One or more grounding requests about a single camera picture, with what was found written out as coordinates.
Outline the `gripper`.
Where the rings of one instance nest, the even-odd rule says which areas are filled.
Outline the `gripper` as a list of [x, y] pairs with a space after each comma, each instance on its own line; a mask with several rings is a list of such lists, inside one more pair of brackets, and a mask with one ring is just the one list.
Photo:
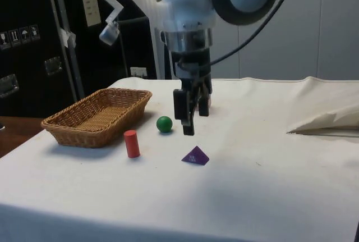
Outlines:
[[205, 78], [200, 90], [194, 80], [210, 75], [210, 51], [190, 53], [171, 52], [173, 74], [181, 80], [181, 89], [173, 91], [174, 117], [181, 121], [183, 134], [194, 135], [194, 112], [198, 104], [199, 116], [209, 116], [209, 102], [212, 94], [211, 78]]

